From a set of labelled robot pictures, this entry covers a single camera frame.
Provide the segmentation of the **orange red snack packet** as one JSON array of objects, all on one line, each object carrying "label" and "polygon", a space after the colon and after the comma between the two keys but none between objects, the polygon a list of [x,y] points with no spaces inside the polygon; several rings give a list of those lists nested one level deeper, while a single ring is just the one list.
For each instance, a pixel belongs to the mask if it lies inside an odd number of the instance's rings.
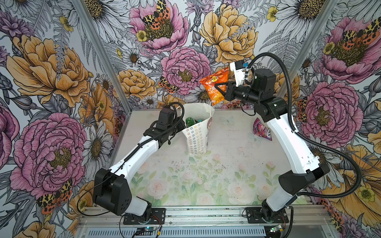
[{"label": "orange red snack packet", "polygon": [[212,75],[203,78],[200,83],[208,93],[212,106],[224,100],[223,93],[226,92],[226,83],[228,82],[229,68],[223,68]]}]

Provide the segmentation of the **green yellow snack packet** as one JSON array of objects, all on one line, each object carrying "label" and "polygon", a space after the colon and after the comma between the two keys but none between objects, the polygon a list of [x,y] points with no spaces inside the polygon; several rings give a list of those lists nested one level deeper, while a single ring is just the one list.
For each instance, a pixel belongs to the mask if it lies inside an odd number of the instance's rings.
[{"label": "green yellow snack packet", "polygon": [[188,117],[186,118],[186,127],[192,127],[193,125],[195,125],[197,123],[197,120],[191,118],[191,117]]}]

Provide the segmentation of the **white patterned paper bag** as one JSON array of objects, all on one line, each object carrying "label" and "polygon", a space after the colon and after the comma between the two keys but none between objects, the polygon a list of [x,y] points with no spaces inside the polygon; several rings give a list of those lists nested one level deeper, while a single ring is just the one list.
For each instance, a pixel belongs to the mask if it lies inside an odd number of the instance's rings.
[{"label": "white patterned paper bag", "polygon": [[191,155],[204,154],[207,151],[208,137],[215,109],[211,104],[190,103],[184,105],[184,118],[197,120],[192,127],[186,127],[182,133],[186,137],[188,153]]}]

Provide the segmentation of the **pink purple snack packet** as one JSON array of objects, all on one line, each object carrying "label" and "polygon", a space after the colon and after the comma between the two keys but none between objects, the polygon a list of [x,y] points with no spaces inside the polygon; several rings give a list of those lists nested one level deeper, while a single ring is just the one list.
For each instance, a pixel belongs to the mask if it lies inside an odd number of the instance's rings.
[{"label": "pink purple snack packet", "polygon": [[257,135],[272,141],[271,130],[268,127],[266,127],[259,118],[256,118],[253,124],[253,133],[254,135]]}]

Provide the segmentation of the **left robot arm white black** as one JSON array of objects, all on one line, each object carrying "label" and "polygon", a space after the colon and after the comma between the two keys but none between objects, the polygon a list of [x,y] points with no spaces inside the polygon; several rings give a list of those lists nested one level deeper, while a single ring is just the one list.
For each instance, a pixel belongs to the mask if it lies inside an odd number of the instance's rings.
[{"label": "left robot arm white black", "polygon": [[115,215],[132,214],[139,222],[148,222],[152,216],[152,205],[133,196],[130,183],[146,160],[184,128],[185,123],[180,117],[162,130],[159,123],[152,124],[128,155],[109,169],[100,169],[96,173],[93,203]]}]

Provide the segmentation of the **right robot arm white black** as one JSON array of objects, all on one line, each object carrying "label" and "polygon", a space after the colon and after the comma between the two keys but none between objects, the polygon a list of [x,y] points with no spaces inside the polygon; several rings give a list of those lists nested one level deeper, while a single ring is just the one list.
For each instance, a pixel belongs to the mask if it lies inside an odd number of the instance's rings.
[{"label": "right robot arm white black", "polygon": [[275,97],[272,89],[255,90],[251,86],[236,86],[235,82],[222,83],[215,88],[225,100],[234,99],[248,102],[268,125],[272,135],[276,136],[291,166],[291,170],[282,174],[279,187],[262,203],[262,219],[272,222],[286,206],[296,200],[301,191],[329,172],[327,165],[321,165],[305,140],[293,129],[293,121],[288,119],[288,105],[281,97]]}]

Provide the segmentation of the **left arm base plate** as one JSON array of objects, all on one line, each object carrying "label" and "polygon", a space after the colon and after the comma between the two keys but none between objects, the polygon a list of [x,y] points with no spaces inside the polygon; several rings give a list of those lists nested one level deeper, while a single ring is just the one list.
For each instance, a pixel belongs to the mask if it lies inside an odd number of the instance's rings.
[{"label": "left arm base plate", "polygon": [[165,208],[149,208],[142,216],[127,213],[124,216],[124,225],[164,225],[166,218]]}]

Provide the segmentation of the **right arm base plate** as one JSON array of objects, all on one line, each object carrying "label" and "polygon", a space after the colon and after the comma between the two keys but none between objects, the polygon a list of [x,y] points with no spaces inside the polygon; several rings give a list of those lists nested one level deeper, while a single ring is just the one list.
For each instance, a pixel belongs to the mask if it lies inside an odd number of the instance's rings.
[{"label": "right arm base plate", "polygon": [[256,223],[282,223],[289,222],[286,209],[272,211],[263,207],[247,207],[242,212],[242,217],[246,218],[249,224]]}]

